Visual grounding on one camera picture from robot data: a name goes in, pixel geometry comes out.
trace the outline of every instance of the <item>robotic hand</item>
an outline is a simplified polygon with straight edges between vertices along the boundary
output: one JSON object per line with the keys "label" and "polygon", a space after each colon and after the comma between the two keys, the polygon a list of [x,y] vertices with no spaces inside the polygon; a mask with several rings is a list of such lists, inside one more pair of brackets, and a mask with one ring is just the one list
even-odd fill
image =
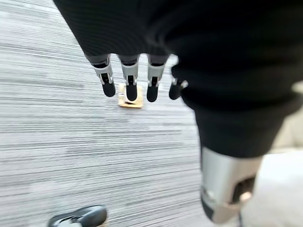
{"label": "robotic hand", "polygon": [[136,99],[138,56],[149,55],[150,102],[167,57],[179,57],[169,96],[181,94],[196,114],[205,213],[215,223],[238,214],[284,118],[302,104],[292,85],[303,79],[303,2],[54,2],[107,96],[115,94],[111,53],[121,60],[130,100]]}

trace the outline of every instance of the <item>gray carpet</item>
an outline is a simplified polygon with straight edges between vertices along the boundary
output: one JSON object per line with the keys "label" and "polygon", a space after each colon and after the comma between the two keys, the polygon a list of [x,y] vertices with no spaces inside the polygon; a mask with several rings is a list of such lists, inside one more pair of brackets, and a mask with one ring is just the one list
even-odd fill
{"label": "gray carpet", "polygon": [[[51,0],[0,1],[0,223],[44,227],[104,204],[112,227],[211,226],[199,202],[194,114],[169,100],[117,105]],[[115,55],[116,89],[122,70]],[[139,85],[147,87],[142,55]]]}

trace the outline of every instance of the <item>black fingertip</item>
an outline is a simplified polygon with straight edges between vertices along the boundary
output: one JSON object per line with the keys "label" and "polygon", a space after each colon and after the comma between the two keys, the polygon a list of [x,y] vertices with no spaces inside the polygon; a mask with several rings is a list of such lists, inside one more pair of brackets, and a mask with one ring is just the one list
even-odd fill
{"label": "black fingertip", "polygon": [[178,85],[178,84],[173,85],[173,84],[171,84],[170,89],[169,89],[169,97],[170,97],[170,99],[176,100],[177,98],[179,98],[180,95],[181,95],[181,90],[182,90],[181,85]]}
{"label": "black fingertip", "polygon": [[137,99],[137,86],[130,84],[126,86],[126,95],[128,100],[134,101]]}
{"label": "black fingertip", "polygon": [[102,87],[103,87],[104,94],[105,94],[107,97],[112,97],[112,96],[115,95],[116,89],[115,89],[115,84],[114,84],[114,82],[111,83],[111,84],[109,84],[109,83],[102,84]]}
{"label": "black fingertip", "polygon": [[157,97],[158,97],[158,87],[155,86],[148,86],[147,87],[147,100],[151,103],[153,103],[154,101],[156,101]]}

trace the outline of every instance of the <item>floor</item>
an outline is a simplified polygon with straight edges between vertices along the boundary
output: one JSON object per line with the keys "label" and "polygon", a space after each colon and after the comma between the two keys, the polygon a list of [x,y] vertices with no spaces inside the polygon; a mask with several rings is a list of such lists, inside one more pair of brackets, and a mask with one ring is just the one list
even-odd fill
{"label": "floor", "polygon": [[254,196],[242,210],[244,227],[302,226],[303,148],[279,151],[263,158]]}
{"label": "floor", "polygon": [[[169,100],[117,105],[51,0],[0,0],[0,223],[44,227],[61,212],[108,208],[112,227],[209,227],[199,201],[194,113]],[[112,55],[116,89],[123,83]],[[146,92],[147,59],[139,85]]]}

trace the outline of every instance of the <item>black sleeve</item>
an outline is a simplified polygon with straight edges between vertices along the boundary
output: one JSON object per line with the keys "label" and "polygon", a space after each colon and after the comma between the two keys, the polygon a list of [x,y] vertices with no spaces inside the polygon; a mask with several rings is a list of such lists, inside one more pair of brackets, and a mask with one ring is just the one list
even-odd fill
{"label": "black sleeve", "polygon": [[256,157],[302,104],[303,2],[54,0],[87,58],[176,54],[174,77],[216,152]]}

